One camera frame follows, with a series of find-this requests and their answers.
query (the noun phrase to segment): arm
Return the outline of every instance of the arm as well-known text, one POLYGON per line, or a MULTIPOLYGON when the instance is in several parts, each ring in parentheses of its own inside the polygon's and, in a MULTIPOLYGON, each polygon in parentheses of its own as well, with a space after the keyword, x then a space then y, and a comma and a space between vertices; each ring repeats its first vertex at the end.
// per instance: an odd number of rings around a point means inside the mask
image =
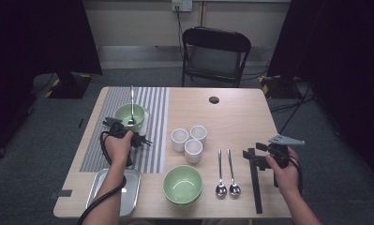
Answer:
MULTIPOLYGON (((123 182, 126 169, 127 155, 130 149, 130 141, 133 132, 129 131, 123 139, 108 136, 105 147, 112 160, 107 176, 94 200, 118 187, 123 182)), ((88 224, 119 224, 119 212, 122 193, 118 191, 110 198, 99 204, 84 220, 83 225, 88 224)))
MULTIPOLYGON (((289 154, 297 158, 297 154, 291 148, 289 148, 289 154)), ((289 207, 294 224, 321 224, 298 191, 297 169, 291 163, 289 163, 288 167, 280 169, 270 155, 266 156, 266 160, 274 170, 280 194, 289 207)))

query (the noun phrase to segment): silver spoon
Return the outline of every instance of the silver spoon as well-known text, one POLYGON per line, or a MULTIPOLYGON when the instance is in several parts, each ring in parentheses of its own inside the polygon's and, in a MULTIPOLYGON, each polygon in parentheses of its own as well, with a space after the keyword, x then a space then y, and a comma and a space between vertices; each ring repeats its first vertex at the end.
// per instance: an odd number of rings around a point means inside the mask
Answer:
POLYGON ((133 85, 130 86, 130 94, 131 94, 131 119, 128 120, 128 125, 133 126, 136 124, 136 121, 134 120, 134 90, 133 85))
POLYGON ((225 196, 227 194, 227 187, 225 187, 222 184, 221 149, 218 150, 218 166, 219 166, 219 184, 216 187, 216 194, 218 196, 225 196))
POLYGON ((235 179, 233 178, 233 168, 232 168, 232 159, 231 159, 230 149, 228 149, 228 161, 230 162, 231 177, 232 177, 232 184, 230 185, 230 193, 231 195, 240 195, 242 193, 242 190, 239 188, 239 186, 236 185, 235 179))

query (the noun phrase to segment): forearm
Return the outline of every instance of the forearm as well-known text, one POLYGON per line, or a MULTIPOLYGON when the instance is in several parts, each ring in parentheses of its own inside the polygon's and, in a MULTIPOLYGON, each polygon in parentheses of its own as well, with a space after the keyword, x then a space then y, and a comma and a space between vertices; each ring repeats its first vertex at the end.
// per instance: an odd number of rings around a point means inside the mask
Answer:
POLYGON ((321 224, 298 191, 283 195, 295 225, 321 224))
MULTIPOLYGON (((114 162, 111 165, 107 176, 105 177, 105 180, 95 197, 95 200, 122 184, 125 166, 125 162, 114 162)), ((119 190, 104 202, 99 204, 93 211, 90 212, 83 224, 118 225, 121 193, 122 191, 119 190)))

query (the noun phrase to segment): electrical outlet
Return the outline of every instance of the electrical outlet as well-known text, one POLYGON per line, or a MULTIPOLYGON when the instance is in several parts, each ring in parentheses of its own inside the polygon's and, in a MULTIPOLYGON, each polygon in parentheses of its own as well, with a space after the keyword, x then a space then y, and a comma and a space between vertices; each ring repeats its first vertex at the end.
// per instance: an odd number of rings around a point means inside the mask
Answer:
POLYGON ((172 0, 172 11, 184 11, 190 12, 192 11, 192 0, 172 0))

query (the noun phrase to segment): black chair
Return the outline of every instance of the black chair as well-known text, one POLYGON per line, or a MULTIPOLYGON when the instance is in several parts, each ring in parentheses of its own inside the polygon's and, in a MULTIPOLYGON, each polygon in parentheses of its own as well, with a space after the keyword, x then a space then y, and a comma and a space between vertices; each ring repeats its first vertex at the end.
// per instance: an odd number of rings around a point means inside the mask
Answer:
POLYGON ((198 77, 239 87, 251 49, 247 37, 233 31, 198 26, 184 32, 183 45, 182 86, 188 75, 191 80, 198 77))

